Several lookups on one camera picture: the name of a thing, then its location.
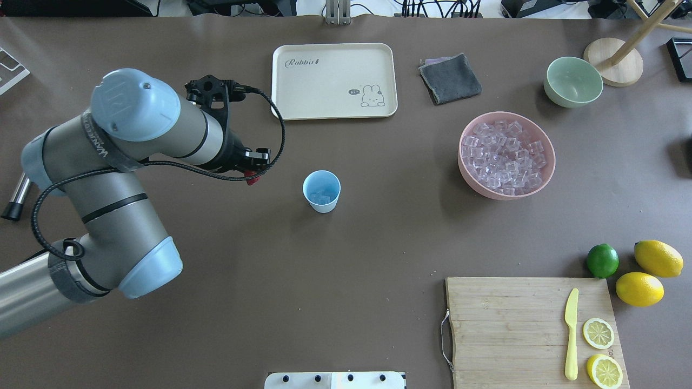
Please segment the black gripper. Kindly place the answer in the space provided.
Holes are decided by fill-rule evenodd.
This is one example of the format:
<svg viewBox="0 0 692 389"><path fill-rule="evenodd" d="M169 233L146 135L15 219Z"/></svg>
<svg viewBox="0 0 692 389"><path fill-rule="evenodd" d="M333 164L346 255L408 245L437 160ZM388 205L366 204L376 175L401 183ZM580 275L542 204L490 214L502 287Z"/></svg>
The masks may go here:
<svg viewBox="0 0 692 389"><path fill-rule="evenodd" d="M262 170L270 163L270 149L252 150L244 146L238 135L227 130L223 136L223 145L218 157L218 172L237 171L244 173L244 180L258 180Z"/></svg>

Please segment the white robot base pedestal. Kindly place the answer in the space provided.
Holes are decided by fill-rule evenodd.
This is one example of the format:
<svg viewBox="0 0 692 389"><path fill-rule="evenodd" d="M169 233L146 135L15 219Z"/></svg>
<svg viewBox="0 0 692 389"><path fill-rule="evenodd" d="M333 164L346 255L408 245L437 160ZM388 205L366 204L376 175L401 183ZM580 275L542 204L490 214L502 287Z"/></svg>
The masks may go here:
<svg viewBox="0 0 692 389"><path fill-rule="evenodd" d="M264 388L406 388L404 372L275 372L269 374Z"/></svg>

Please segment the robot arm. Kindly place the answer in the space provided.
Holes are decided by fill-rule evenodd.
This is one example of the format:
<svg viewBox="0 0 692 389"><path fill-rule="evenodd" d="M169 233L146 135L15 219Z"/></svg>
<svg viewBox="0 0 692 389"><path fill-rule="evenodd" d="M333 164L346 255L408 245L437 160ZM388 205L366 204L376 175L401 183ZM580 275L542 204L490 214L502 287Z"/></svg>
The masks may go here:
<svg viewBox="0 0 692 389"><path fill-rule="evenodd" d="M182 97L143 71L102 78L88 108L28 143L22 168L41 193L30 215L42 250L2 273L2 338L120 290L135 299L183 262L135 172L173 166L252 184L276 162L230 130L230 103L263 91L205 76Z"/></svg>

